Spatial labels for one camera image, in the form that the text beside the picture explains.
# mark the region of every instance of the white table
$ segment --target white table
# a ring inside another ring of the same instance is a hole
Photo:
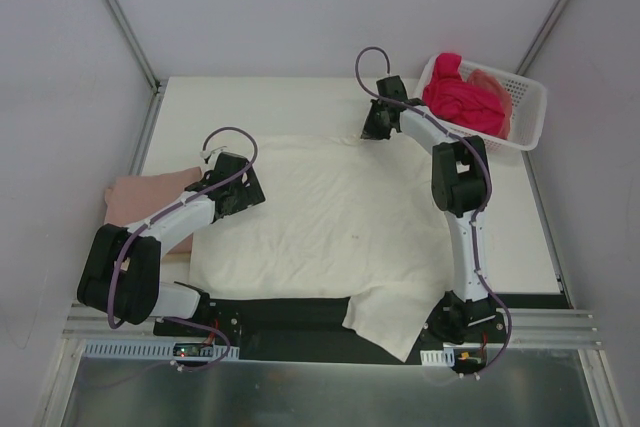
[[[375,86],[372,79],[367,83]],[[405,80],[407,91],[412,92],[416,83]],[[254,135],[359,135],[369,100],[354,79],[172,77],[142,174],[199,165],[202,141],[222,126],[237,126]],[[250,150],[241,153],[248,155]],[[494,194],[487,209],[486,250],[493,288],[503,293],[557,294],[522,155],[490,153],[489,168]],[[163,262],[161,277],[186,280],[187,272],[188,258],[173,258]]]

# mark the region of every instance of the laundry basket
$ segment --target laundry basket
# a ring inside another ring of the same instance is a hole
[[[414,92],[414,97],[422,99],[422,91],[425,85],[431,82],[431,73],[436,63],[437,55],[429,59],[418,86]],[[510,74],[491,67],[476,64],[462,60],[458,71],[464,80],[467,80],[469,74],[476,69],[481,69],[487,74],[494,76],[498,82],[511,94],[513,103],[513,113],[511,114],[511,130],[507,140],[494,137],[493,135],[483,134],[472,129],[460,127],[441,120],[440,122],[452,131],[468,135],[479,135],[485,140],[485,145],[489,151],[498,151],[505,147],[512,147],[518,150],[533,150],[538,145],[540,134],[542,133],[542,124],[544,123],[544,115],[547,111],[547,89],[535,80],[527,79],[519,75]]]

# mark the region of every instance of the wrinkled white fabric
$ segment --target wrinkled white fabric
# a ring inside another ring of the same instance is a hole
[[[225,299],[350,297],[343,325],[405,361],[452,284],[431,156],[403,135],[258,144],[267,200],[195,234],[190,283]]]

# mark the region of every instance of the gray wall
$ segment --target gray wall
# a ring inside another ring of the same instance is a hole
[[[596,311],[640,425],[640,3],[575,0],[530,75],[550,92],[534,167],[571,292]]]
[[[171,75],[350,77],[379,44],[417,76],[447,49],[515,69],[554,0],[120,0],[151,65]],[[365,62],[365,74],[380,64]]]
[[[30,425],[149,90],[101,0],[0,0],[0,424]]]

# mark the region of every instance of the pink fabric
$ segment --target pink fabric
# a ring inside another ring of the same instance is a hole
[[[476,69],[471,72],[467,79],[467,84],[480,87],[487,92],[493,92],[500,99],[500,105],[504,112],[504,122],[502,123],[502,129],[498,133],[498,137],[501,139],[507,139],[509,137],[509,131],[511,130],[511,114],[513,113],[513,104],[511,103],[511,94],[505,90],[498,79],[494,76],[483,72],[480,69]]]
[[[104,193],[107,203],[105,224],[124,227],[149,217],[176,200],[184,188],[202,178],[200,167],[153,176],[118,177]],[[192,237],[176,245],[170,253],[191,252]]]
[[[440,54],[422,99],[443,120],[497,136],[505,118],[500,98],[463,81],[458,73],[461,61],[457,54]]]

